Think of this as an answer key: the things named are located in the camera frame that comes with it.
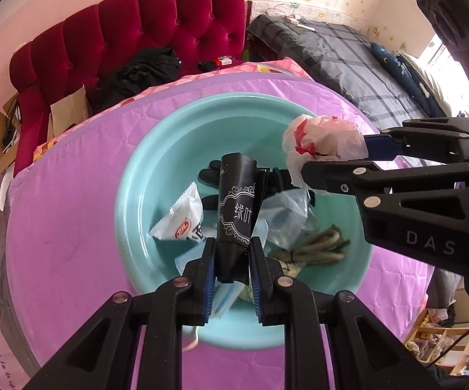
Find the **crumpled white tissue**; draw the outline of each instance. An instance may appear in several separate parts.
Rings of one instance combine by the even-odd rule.
[[[363,134],[349,120],[332,116],[295,118],[283,134],[282,149],[287,153],[287,168],[292,184],[310,189],[301,177],[309,161],[347,161],[368,157]]]

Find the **black glove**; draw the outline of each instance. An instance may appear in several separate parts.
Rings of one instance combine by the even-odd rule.
[[[218,189],[220,183],[220,160],[213,160],[209,163],[209,168],[200,170],[199,182],[212,188]],[[267,187],[265,188],[264,199],[273,196],[274,194],[289,189],[297,189],[291,183],[291,175],[287,169],[280,170],[274,168],[269,172],[267,179]],[[309,190],[308,194],[311,198],[311,205],[316,205],[314,192]],[[204,196],[202,198],[202,206],[206,211],[216,211],[218,209],[218,195]]]

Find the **teal plastic basin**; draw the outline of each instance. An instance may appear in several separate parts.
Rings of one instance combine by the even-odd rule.
[[[148,232],[196,181],[199,171],[231,152],[252,157],[259,166],[286,168],[283,132],[300,114],[314,115],[281,98],[227,93],[174,111],[142,139],[123,172],[115,204],[115,237],[121,260],[139,294],[153,292],[178,276],[174,259],[193,243],[158,241]],[[215,192],[197,184],[201,196]],[[328,294],[357,291],[370,264],[372,247],[365,241],[354,197],[317,195],[314,213],[319,230],[336,224],[352,243],[343,262],[307,268],[299,279]],[[222,318],[210,319],[200,328],[199,338],[202,343],[230,349],[272,348],[283,345],[283,326],[262,327],[254,306],[238,300]]]

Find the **navy blue pillow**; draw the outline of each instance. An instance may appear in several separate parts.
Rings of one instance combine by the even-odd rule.
[[[417,105],[429,117],[444,117],[445,114],[437,104],[436,99],[423,92],[421,84],[423,83],[419,75],[411,67],[407,66],[402,59],[397,58],[395,54],[390,53],[382,45],[372,43],[370,46],[373,56],[379,64],[392,76],[395,81],[410,95]]]

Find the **white snack wrapper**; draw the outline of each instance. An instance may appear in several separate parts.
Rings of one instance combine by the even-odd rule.
[[[312,117],[302,114],[295,118],[283,134],[282,149],[287,153],[292,184],[303,189],[310,189],[301,177],[301,168],[306,162],[361,160],[368,157],[365,139],[355,124],[325,115]]]
[[[168,213],[150,230],[150,236],[159,240],[203,240],[204,210],[196,183],[171,206]]]

